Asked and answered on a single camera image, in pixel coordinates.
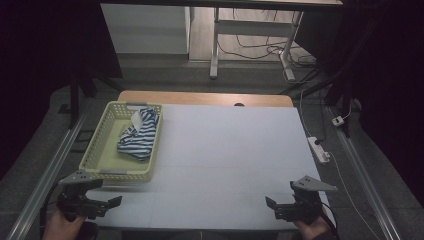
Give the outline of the aluminium rail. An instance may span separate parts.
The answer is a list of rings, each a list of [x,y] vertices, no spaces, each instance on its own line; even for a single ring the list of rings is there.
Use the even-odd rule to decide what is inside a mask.
[[[326,107],[326,117],[331,122],[335,117],[334,108]],[[356,178],[364,192],[364,195],[368,201],[370,208],[373,211],[373,217],[378,222],[383,237],[380,238],[377,233],[371,228],[371,225],[365,220],[365,215],[362,214],[357,206],[354,206],[356,212],[360,215],[361,219],[367,224],[369,230],[379,240],[401,240],[399,231],[385,205],[382,198],[380,197],[376,186],[372,182],[371,175],[368,173],[366,166],[353,142],[352,137],[348,137],[340,126],[335,126],[332,122],[330,123],[331,129],[333,129],[340,143],[345,151],[347,159],[349,160],[352,169],[356,175]]]
[[[84,124],[87,117],[87,111],[84,110],[77,118],[75,125],[66,131],[64,138],[53,157],[50,159],[45,171],[37,182],[33,192],[27,200],[23,210],[15,221],[6,240],[24,240],[32,224],[38,215],[40,207],[43,205],[50,188],[53,186],[59,171],[61,170],[65,159],[70,152],[71,146],[75,141],[78,132]]]

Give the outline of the person's left hand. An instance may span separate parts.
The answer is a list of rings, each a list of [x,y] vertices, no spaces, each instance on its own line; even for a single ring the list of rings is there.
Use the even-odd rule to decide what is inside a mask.
[[[77,216],[69,222],[60,210],[56,210],[46,224],[42,240],[76,240],[86,218]]]

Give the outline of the white table cover sheet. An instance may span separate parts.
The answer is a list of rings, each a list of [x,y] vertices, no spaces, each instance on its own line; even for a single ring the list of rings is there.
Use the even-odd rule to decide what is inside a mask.
[[[266,200],[292,202],[306,175],[318,171],[295,108],[166,105],[151,181],[90,195],[122,198],[103,227],[283,230]]]

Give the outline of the white power strip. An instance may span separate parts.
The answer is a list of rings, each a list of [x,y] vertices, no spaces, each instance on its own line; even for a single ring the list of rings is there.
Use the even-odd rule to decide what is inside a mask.
[[[309,143],[311,151],[313,152],[320,164],[327,164],[330,162],[330,154],[323,149],[316,137],[308,137],[307,141]]]

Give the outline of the white cabinet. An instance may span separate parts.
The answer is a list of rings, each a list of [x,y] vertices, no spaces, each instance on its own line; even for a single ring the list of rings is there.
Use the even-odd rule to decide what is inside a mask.
[[[189,7],[102,4],[101,8],[117,53],[189,53]]]

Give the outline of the person's right hand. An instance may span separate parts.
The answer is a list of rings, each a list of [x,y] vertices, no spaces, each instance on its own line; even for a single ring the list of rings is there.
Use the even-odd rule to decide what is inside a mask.
[[[294,221],[302,240],[334,240],[334,236],[327,222],[322,216],[313,223],[306,224],[303,221]]]

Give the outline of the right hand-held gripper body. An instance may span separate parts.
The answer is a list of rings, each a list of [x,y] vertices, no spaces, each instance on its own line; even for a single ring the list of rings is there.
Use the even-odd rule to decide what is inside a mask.
[[[295,202],[291,204],[274,203],[274,214],[276,219],[287,222],[302,221],[312,224],[323,215],[320,191],[337,191],[336,186],[322,182],[311,176],[305,175],[297,181],[290,182]]]

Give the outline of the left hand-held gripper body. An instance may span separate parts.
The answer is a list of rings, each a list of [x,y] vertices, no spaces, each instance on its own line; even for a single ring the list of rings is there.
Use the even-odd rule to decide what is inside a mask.
[[[92,177],[85,170],[77,170],[61,179],[59,184],[62,191],[57,199],[57,207],[67,221],[73,222],[78,216],[91,220],[104,216],[104,203],[86,196],[89,190],[103,185],[102,179]]]

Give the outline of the pale yellow plastic basket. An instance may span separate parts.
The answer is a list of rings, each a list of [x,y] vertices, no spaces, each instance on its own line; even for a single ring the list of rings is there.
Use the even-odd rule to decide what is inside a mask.
[[[118,140],[125,129],[132,125],[132,114],[150,106],[159,116],[153,151],[149,158],[139,161],[117,151]],[[149,182],[153,176],[162,124],[162,106],[154,103],[109,102],[100,118],[79,168],[93,177],[109,183]]]

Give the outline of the blue white striped cloth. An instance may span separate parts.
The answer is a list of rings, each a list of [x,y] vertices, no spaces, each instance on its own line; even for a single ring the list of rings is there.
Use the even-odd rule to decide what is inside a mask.
[[[145,106],[131,116],[132,125],[121,134],[117,151],[139,161],[150,157],[156,137],[159,116],[153,107]]]

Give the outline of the black metal stand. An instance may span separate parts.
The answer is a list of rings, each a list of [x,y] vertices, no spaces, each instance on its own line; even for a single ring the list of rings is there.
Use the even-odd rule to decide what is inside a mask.
[[[347,137],[350,136],[348,122],[351,112],[354,67],[359,62],[360,54],[375,26],[376,20],[368,19],[362,23],[349,20],[339,27],[330,57],[321,63],[321,69],[327,69],[329,74],[321,82],[296,95],[296,98],[300,99],[330,86],[324,103],[326,106],[334,106],[342,100],[341,117],[344,121],[342,131]]]
[[[94,70],[93,68],[85,68],[83,70],[75,70],[70,73],[70,106],[68,108],[61,109],[66,114],[70,115],[69,129],[76,126],[77,121],[80,118],[80,93],[88,98],[94,98],[97,95],[97,87],[94,84],[94,80],[106,84],[110,88],[117,92],[125,90],[124,87],[115,82],[112,78],[107,77],[105,74]]]

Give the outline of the white desk with metal legs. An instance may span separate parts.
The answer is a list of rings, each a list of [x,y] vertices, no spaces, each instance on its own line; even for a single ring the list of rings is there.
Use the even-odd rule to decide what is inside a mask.
[[[212,56],[210,77],[217,77],[218,37],[221,35],[247,35],[285,37],[287,43],[279,55],[284,66],[297,32],[301,16],[306,11],[330,11],[343,7],[342,0],[99,0],[102,4],[128,4],[174,7],[207,7],[213,10]],[[248,20],[222,20],[219,11],[223,8],[292,11],[294,19],[290,23],[258,22]]]

